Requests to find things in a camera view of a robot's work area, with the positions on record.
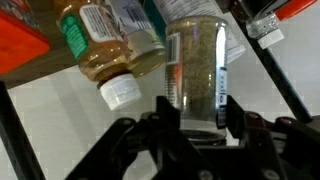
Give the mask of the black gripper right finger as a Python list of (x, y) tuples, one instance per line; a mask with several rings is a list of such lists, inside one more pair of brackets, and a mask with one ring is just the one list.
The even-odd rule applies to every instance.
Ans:
[(282, 116), (274, 122), (227, 96), (227, 128), (266, 180), (320, 180), (320, 133)]

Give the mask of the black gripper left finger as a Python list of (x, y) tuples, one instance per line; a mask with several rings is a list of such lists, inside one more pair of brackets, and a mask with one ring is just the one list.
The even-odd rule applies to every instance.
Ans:
[(180, 113), (164, 96), (156, 110), (136, 121), (116, 120), (65, 180), (124, 180), (138, 154), (151, 154), (157, 173), (152, 180), (214, 180), (214, 170), (179, 130)]

